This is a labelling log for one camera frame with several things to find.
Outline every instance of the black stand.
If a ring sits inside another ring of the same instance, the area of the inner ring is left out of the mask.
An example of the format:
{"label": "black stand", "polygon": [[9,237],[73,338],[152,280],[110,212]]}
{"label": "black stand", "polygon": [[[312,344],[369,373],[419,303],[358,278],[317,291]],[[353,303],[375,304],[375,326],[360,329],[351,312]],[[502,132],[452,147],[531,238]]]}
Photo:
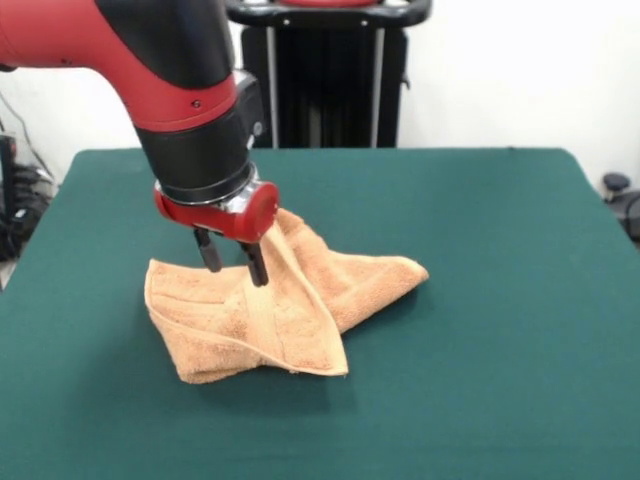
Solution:
{"label": "black stand", "polygon": [[244,68],[270,112],[268,134],[255,147],[396,146],[403,28],[428,18],[430,0],[335,9],[228,0],[227,9],[247,26]]}

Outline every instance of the cable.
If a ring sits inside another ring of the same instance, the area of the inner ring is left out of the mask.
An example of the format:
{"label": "cable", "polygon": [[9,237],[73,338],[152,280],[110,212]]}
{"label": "cable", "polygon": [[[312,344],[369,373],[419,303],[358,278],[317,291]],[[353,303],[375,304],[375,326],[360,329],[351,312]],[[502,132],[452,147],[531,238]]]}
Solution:
{"label": "cable", "polygon": [[16,117],[16,120],[20,122],[20,125],[22,125],[22,131],[24,132],[24,139],[27,142],[29,149],[33,153],[33,156],[36,157],[36,160],[38,161],[40,166],[43,168],[43,170],[47,173],[47,175],[51,178],[51,180],[55,182],[55,177],[53,173],[51,172],[51,170],[49,170],[49,167],[47,167],[47,164],[42,159],[42,157],[40,156],[36,148],[33,146],[33,143],[31,142],[31,137],[29,137],[29,130],[27,129],[27,124],[24,121],[24,118],[22,118],[22,116],[15,111],[15,109],[11,106],[11,104],[9,103],[9,101],[6,99],[6,97],[2,92],[0,92],[0,100],[2,100],[2,103],[4,103],[5,107],[7,107],[7,110],[9,110],[11,114],[14,117]]}
{"label": "cable", "polygon": [[2,137],[0,163],[0,262],[18,260],[52,201],[53,185],[37,165],[15,162],[15,139]]}

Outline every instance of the orange towel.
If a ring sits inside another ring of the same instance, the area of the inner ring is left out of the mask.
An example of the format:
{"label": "orange towel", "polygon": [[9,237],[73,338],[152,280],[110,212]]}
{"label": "orange towel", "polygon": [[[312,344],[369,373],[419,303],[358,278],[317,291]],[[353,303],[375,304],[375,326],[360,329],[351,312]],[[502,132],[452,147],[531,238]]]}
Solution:
{"label": "orange towel", "polygon": [[261,245],[270,278],[262,288],[244,266],[211,274],[150,262],[145,302],[184,382],[213,382],[259,366],[346,375],[340,333],[429,276],[404,257],[334,252],[284,209]]}

